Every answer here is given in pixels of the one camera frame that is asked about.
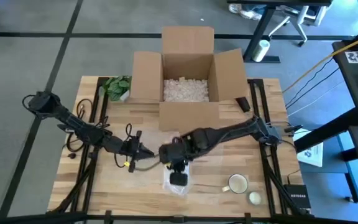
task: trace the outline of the table leg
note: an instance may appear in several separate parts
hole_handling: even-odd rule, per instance
[[[254,50],[256,46],[258,45],[259,41],[261,40],[267,25],[269,24],[273,13],[275,12],[275,6],[267,6],[265,9],[264,14],[262,15],[262,18],[260,19],[258,26],[256,27],[256,30],[254,32],[254,35],[249,42],[249,45],[247,47],[247,50],[245,51],[242,58],[245,62],[255,62],[251,59],[252,54],[254,53]],[[280,63],[280,58],[278,56],[265,56],[264,59],[262,59],[261,62],[264,63]]]
[[[329,123],[296,140],[296,151],[299,153],[309,149],[337,134],[347,131],[349,126],[358,126],[358,112],[356,108],[349,110]]]
[[[342,151],[341,155],[342,155],[343,160],[346,162],[358,159],[357,151],[355,148],[349,149],[346,151]]]

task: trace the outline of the leafy vegetable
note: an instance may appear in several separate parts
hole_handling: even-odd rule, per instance
[[[131,78],[128,76],[109,78],[99,88],[99,95],[107,94],[111,101],[119,101],[119,98],[131,89]]]

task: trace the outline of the plastic bag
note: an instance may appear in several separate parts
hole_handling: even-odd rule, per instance
[[[173,170],[168,170],[167,168],[164,168],[163,170],[163,184],[162,188],[164,190],[169,190],[172,193],[175,193],[180,196],[186,195],[189,190],[191,189],[192,183],[191,183],[191,177],[190,177],[190,164],[185,166],[184,174],[187,174],[187,185],[186,186],[179,186],[179,185],[173,185],[170,183],[170,175],[173,173]]]

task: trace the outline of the ceramic mug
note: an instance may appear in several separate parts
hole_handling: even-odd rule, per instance
[[[248,180],[241,174],[233,174],[229,177],[227,186],[222,188],[222,191],[231,190],[236,194],[242,194],[248,189]]]

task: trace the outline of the cardboard box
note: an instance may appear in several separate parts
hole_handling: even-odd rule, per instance
[[[135,52],[131,98],[160,102],[160,130],[218,127],[219,102],[246,96],[241,49],[213,54],[211,27],[164,27],[162,54]],[[163,101],[163,80],[207,80],[209,103]]]

